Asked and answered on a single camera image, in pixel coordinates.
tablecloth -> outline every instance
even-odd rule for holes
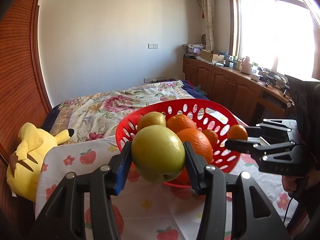
[[[66,173],[87,174],[113,155],[119,154],[115,136],[83,143],[52,148],[46,155],[36,196],[36,217]],[[281,176],[258,171],[249,155],[242,154],[232,174],[248,171],[263,189],[283,219],[289,197],[281,185]],[[194,240],[196,239],[204,207],[204,197],[190,189],[151,184],[131,168],[124,190],[112,196],[113,210],[122,240]],[[292,201],[286,224],[291,220],[298,203]],[[93,240],[90,217],[90,195],[85,194],[85,230]],[[227,193],[225,240],[231,238],[232,195]]]

yellow plush toy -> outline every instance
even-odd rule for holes
[[[7,182],[12,190],[17,195],[35,202],[45,155],[54,146],[69,140],[73,134],[73,129],[66,129],[52,136],[29,122],[25,123],[18,134],[21,143],[9,158]]]

small orange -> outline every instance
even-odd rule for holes
[[[212,148],[217,144],[218,142],[218,134],[212,130],[203,130],[202,131],[204,133],[204,135],[209,139]]]
[[[230,127],[230,130],[227,133],[227,138],[233,140],[247,140],[248,133],[242,125],[235,124]]]
[[[213,150],[209,139],[198,129],[188,128],[177,133],[182,142],[190,142],[196,154],[202,155],[207,163],[211,164],[213,159]],[[184,168],[179,177],[176,178],[181,184],[189,184],[189,177],[186,168]]]
[[[167,121],[167,127],[175,133],[187,128],[197,129],[195,122],[184,114],[177,114],[170,117]]]

window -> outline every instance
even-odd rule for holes
[[[280,74],[311,77],[315,39],[308,9],[279,0],[240,0],[239,57]]]
[[[302,0],[233,0],[232,54],[279,74],[311,77],[315,37]]]

fruit basket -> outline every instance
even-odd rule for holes
[[[132,141],[134,138],[140,118],[153,111],[163,113],[166,120],[173,115],[184,114],[196,123],[200,131],[205,129],[214,130],[219,140],[213,147],[214,160],[212,164],[226,173],[229,173],[236,166],[240,153],[227,150],[224,147],[224,143],[227,140],[229,128],[238,124],[238,122],[228,109],[204,99],[187,98],[165,101],[146,106],[127,115],[121,120],[116,129],[116,142],[120,151],[126,141]],[[175,181],[165,182],[165,184],[174,187],[190,187],[189,185],[180,185]]]

